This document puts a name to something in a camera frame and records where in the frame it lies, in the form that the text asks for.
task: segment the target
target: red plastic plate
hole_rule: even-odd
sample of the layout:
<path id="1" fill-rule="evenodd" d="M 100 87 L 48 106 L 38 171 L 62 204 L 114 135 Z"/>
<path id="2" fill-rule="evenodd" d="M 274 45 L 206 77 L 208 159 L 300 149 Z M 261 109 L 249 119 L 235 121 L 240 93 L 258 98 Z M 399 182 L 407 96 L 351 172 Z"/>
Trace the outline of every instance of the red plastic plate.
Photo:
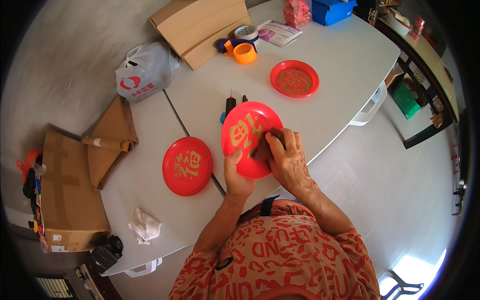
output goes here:
<path id="1" fill-rule="evenodd" d="M 270 72 L 270 82 L 277 91 L 293 98 L 311 96 L 320 85 L 317 72 L 298 60 L 286 60 L 276 65 Z"/>
<path id="2" fill-rule="evenodd" d="M 163 156 L 163 179 L 180 196 L 192 196 L 207 185 L 212 175 L 212 154 L 205 143 L 192 136 L 174 142 Z"/>
<path id="3" fill-rule="evenodd" d="M 256 101 L 247 101 L 235 106 L 225 118 L 222 127 L 222 150 L 227 156 L 238 147 L 242 148 L 242 158 L 237 172 L 246 178 L 259 179 L 272 173 L 265 161 L 249 157 L 252 149 L 258 146 L 262 132 L 272 127 L 283 128 L 280 117 L 269 106 Z"/>

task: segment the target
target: white rag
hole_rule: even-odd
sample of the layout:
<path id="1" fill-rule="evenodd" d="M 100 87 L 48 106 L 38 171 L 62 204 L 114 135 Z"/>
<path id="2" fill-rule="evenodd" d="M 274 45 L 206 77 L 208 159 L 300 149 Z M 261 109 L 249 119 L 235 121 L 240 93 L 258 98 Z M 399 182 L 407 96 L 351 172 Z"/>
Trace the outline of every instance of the white rag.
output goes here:
<path id="1" fill-rule="evenodd" d="M 128 223 L 128 227 L 133 229 L 133 236 L 139 244 L 150 244 L 150 240 L 160 234 L 161 223 L 144 213 L 140 208 L 135 209 L 133 218 Z"/>

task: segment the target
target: green box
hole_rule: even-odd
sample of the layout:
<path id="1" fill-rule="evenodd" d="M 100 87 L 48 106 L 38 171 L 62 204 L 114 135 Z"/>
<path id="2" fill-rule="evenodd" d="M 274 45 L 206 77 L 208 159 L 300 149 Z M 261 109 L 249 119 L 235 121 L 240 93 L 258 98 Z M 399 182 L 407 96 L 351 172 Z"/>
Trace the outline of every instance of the green box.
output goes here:
<path id="1" fill-rule="evenodd" d="M 393 92 L 392 97 L 407 120 L 413 117 L 413 115 L 421 108 L 413 98 L 405 83 L 402 83 Z"/>

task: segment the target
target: red logo on bag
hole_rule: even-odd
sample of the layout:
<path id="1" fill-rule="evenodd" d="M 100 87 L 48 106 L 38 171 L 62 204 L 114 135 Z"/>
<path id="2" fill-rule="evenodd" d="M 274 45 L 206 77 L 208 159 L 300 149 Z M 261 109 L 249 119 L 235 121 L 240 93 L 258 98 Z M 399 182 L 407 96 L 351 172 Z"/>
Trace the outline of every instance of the red logo on bag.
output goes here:
<path id="1" fill-rule="evenodd" d="M 128 79 L 131 79 L 133 81 L 133 83 L 135 84 L 134 86 L 129 87 L 129 86 L 125 85 L 125 83 L 123 82 L 123 79 L 124 78 L 122 78 L 121 81 L 120 81 L 120 86 L 123 87 L 124 89 L 126 89 L 127 91 L 131 90 L 132 88 L 138 87 L 138 85 L 140 84 L 140 81 L 141 81 L 140 77 L 138 77 L 138 76 L 129 77 Z"/>

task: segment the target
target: elderly hand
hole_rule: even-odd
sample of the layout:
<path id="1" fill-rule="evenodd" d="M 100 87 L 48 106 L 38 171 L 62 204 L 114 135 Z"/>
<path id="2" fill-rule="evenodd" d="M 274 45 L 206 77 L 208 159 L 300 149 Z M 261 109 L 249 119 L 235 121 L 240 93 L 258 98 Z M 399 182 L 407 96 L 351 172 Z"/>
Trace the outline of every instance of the elderly hand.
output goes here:
<path id="1" fill-rule="evenodd" d="M 285 138 L 285 148 L 279 139 L 270 132 L 265 136 L 274 160 L 268 164 L 272 170 L 273 177 L 297 199 L 305 198 L 311 193 L 316 183 L 310 177 L 301 143 L 301 136 L 298 132 L 290 129 L 280 129 Z"/>
<path id="2" fill-rule="evenodd" d="M 255 180 L 245 178 L 237 173 L 237 164 L 240 162 L 241 157 L 241 148 L 237 148 L 232 154 L 225 157 L 223 176 L 227 184 L 227 197 L 234 201 L 245 202 L 253 192 Z"/>

